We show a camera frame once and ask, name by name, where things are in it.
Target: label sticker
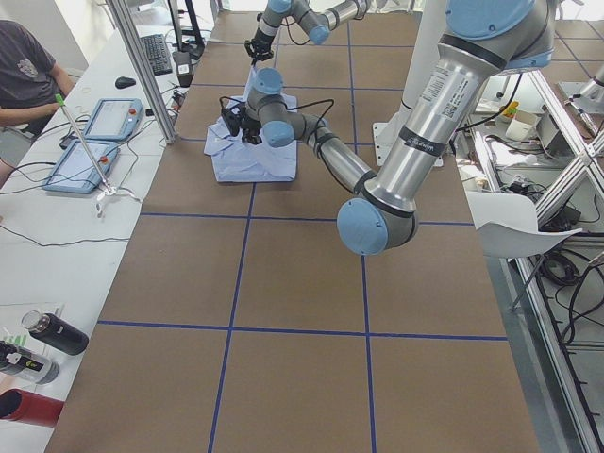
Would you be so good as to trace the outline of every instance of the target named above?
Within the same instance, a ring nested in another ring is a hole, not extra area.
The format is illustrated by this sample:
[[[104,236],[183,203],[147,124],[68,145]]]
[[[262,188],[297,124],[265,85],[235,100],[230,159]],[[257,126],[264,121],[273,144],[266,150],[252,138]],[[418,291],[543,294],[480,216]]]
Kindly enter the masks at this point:
[[[478,82],[462,73],[437,66],[432,71],[421,98],[434,104],[434,113],[458,122],[466,106],[472,101]]]
[[[43,363],[33,361],[29,357],[23,356],[18,352],[7,355],[8,363],[12,365],[20,366],[21,368],[28,368],[34,371],[40,371],[44,367]]]

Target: gray t-shirt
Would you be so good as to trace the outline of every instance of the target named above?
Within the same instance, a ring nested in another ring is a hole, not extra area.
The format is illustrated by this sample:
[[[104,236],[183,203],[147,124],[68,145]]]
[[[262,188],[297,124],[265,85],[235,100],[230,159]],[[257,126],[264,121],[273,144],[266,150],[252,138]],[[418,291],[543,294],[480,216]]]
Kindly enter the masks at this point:
[[[59,85],[48,73],[55,59],[25,28],[0,21],[0,107],[26,109],[55,102]]]

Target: white chair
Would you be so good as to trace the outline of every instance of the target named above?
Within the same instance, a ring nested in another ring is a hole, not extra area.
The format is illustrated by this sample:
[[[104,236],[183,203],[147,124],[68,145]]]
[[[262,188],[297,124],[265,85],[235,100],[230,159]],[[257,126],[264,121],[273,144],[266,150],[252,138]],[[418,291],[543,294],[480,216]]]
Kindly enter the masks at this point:
[[[474,225],[480,236],[483,254],[495,258],[527,258],[540,255],[525,286],[512,302],[515,310],[520,297],[545,260],[545,253],[581,228],[560,233],[539,231],[533,202],[515,193],[465,193]]]

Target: bottle cap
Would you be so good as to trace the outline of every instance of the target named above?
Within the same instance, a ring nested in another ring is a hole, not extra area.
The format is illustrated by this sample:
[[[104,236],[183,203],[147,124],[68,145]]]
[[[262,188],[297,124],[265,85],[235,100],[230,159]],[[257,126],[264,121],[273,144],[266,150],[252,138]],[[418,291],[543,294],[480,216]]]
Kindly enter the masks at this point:
[[[34,333],[42,332],[46,328],[46,324],[44,315],[36,310],[26,313],[21,320],[21,326]]]

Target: white table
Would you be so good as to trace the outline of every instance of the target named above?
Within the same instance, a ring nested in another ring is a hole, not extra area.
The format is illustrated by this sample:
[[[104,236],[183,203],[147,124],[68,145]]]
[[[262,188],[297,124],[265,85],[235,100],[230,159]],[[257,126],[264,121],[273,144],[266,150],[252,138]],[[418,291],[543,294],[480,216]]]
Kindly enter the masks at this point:
[[[165,33],[167,27],[141,26],[141,36]],[[106,47],[90,65],[67,97],[66,105],[74,116],[91,113],[100,98],[136,97],[146,100],[140,83],[117,90],[118,76],[136,77],[120,34],[116,31]],[[164,92],[176,81],[176,72],[156,77],[159,90]],[[168,100],[171,92],[164,95]],[[150,118],[144,117],[142,124]],[[58,111],[47,128],[65,123]],[[41,136],[25,155],[22,164],[48,160],[56,161],[62,154],[59,138],[67,132],[62,127]],[[140,156],[125,186],[143,199],[149,190],[163,153],[165,140],[157,122],[148,128],[130,146]],[[109,179],[119,183],[134,161],[134,154],[121,146]],[[41,179],[50,167],[26,167],[32,177]],[[14,175],[0,193],[19,191],[36,184],[23,176]],[[90,195],[49,193],[34,189],[23,193],[0,194],[2,225],[34,238],[41,243],[67,243],[80,239],[129,238],[136,224],[141,205],[125,196],[106,201],[104,216],[97,218],[95,198]],[[51,302],[62,305],[61,317],[92,334],[103,308],[109,288],[115,277],[127,242],[88,243],[63,247],[40,247],[0,229],[0,305]],[[36,392],[64,400],[72,386],[82,355],[71,357],[53,348],[47,348],[48,357],[59,363],[61,372],[55,381],[37,386]],[[52,434],[51,428],[34,427],[21,423],[0,422],[0,450],[14,453],[40,453]]]

